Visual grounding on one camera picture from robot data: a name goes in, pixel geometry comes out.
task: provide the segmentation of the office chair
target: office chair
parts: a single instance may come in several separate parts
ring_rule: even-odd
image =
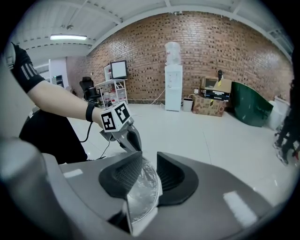
[[[100,98],[101,94],[97,94],[93,80],[90,77],[83,77],[82,81],[79,82],[79,85],[83,90],[84,99],[93,104],[98,104],[97,98]]]

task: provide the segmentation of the ceiling beam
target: ceiling beam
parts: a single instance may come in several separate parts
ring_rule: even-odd
[[[275,28],[275,29],[272,29],[270,31],[268,31],[268,33],[272,33],[272,32],[276,32],[276,31],[281,31],[282,29],[280,28]]]
[[[169,8],[171,6],[170,0],[165,0],[165,5]]]
[[[41,38],[41,39],[34,39],[34,40],[29,40],[27,42],[22,42],[19,44],[19,46],[23,49],[31,49],[33,47],[38,48],[38,46],[45,46],[45,45],[56,45],[56,44],[63,44],[65,43],[66,45],[69,45],[68,43],[71,44],[88,44],[88,45],[93,45],[95,43],[95,40],[50,40],[49,37],[47,38]]]
[[[285,44],[289,48],[289,50],[292,52],[293,49],[294,49],[293,44],[291,44],[291,42],[289,41],[289,39],[284,34],[281,34],[281,38],[285,42]]]
[[[232,2],[232,6],[230,7],[230,11],[232,14],[236,15],[238,11],[240,10],[240,7],[242,6],[243,0],[234,0]]]
[[[77,11],[74,12],[74,14],[72,15],[70,21],[68,22],[67,26],[68,25],[71,25],[75,18],[78,16],[78,14],[80,13],[80,11],[82,10],[82,8],[84,7],[84,5],[88,2],[88,0],[85,0],[85,2],[81,5],[81,7],[79,9],[77,9]]]
[[[97,7],[88,2],[84,6],[78,0],[43,0],[43,1],[37,2],[37,4],[42,4],[43,6],[45,4],[59,4],[59,5],[74,7],[77,9],[80,9],[82,7],[84,10],[86,10],[90,13],[97,14],[109,21],[115,22],[116,24],[120,24],[123,22],[122,19],[120,19],[116,15],[112,14],[111,12],[109,12],[101,7]]]
[[[276,45],[280,51],[283,52],[283,54],[287,57],[287,59],[291,62],[292,58],[289,55],[289,53],[284,49],[284,47],[274,38],[272,37],[269,33],[266,32],[266,30],[262,29],[252,21],[243,18],[239,15],[233,14],[232,12],[221,10],[218,8],[214,7],[206,7],[206,6],[199,6],[199,5],[178,5],[178,6],[171,6],[171,7],[161,7],[161,8],[156,8],[154,10],[149,10],[146,12],[143,12],[141,14],[135,15],[126,21],[122,22],[121,24],[115,26],[111,30],[109,30],[106,34],[104,34],[101,38],[99,38],[94,45],[90,48],[89,53],[93,51],[100,43],[102,43],[105,39],[107,39],[109,36],[114,34],[115,32],[119,31],[120,29],[137,22],[141,19],[158,15],[158,14],[163,14],[163,13],[169,13],[169,12],[179,12],[179,11],[198,11],[198,12],[205,12],[205,13],[213,13],[217,15],[222,15],[231,19],[234,19],[238,22],[241,22],[254,30],[260,32],[263,36],[265,36],[267,39],[269,39],[274,45]]]

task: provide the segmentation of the black shoe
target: black shoe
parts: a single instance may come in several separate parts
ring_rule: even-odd
[[[279,160],[283,163],[284,166],[287,166],[289,164],[289,162],[287,161],[287,154],[284,153],[282,150],[279,150],[277,153],[277,157],[279,158]]]
[[[279,150],[279,149],[281,149],[281,146],[282,146],[281,143],[278,143],[277,141],[273,143],[273,148],[275,148],[275,149]]]

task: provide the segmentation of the plastic bag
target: plastic bag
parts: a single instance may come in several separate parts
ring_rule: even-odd
[[[159,179],[152,164],[143,158],[142,171],[127,195],[131,223],[146,217],[157,206]]]
[[[180,56],[180,45],[176,42],[168,42],[165,45],[167,62],[166,65],[180,65],[181,64],[181,56]]]

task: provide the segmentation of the black sleeve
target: black sleeve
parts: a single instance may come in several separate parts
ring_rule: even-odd
[[[23,90],[28,93],[38,83],[45,79],[33,68],[31,59],[27,52],[18,45],[14,45],[14,48],[15,64],[12,69],[12,73]]]

